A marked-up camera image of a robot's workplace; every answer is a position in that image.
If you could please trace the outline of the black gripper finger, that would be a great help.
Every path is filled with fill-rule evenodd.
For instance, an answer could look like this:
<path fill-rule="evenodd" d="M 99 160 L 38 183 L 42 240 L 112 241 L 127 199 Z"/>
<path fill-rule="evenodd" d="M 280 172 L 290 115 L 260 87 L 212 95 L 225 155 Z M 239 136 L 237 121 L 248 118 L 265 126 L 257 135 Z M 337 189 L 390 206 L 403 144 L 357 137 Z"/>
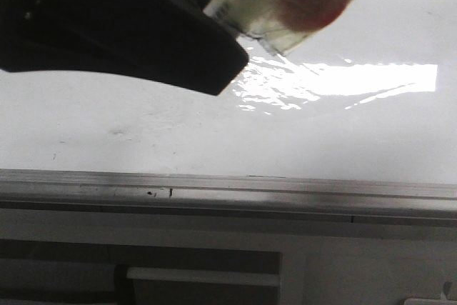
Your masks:
<path fill-rule="evenodd" d="M 210 0 L 1 0 L 1 68 L 132 76 L 218 95 L 248 63 Z"/>

